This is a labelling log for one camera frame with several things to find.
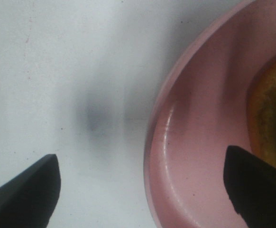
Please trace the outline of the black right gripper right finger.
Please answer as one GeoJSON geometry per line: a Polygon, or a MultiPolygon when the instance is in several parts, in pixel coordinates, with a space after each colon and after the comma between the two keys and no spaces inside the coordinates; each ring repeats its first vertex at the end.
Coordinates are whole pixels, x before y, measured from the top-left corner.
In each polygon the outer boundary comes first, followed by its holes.
{"type": "Polygon", "coordinates": [[[230,145],[223,182],[234,210],[249,228],[276,228],[276,168],[230,145]]]}

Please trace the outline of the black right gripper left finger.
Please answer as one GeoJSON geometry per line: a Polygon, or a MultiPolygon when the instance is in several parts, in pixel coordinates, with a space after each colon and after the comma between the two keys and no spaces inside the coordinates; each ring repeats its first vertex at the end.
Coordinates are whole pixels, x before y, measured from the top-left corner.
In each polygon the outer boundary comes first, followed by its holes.
{"type": "Polygon", "coordinates": [[[0,228],[45,228],[61,189],[58,159],[48,154],[0,187],[0,228]]]}

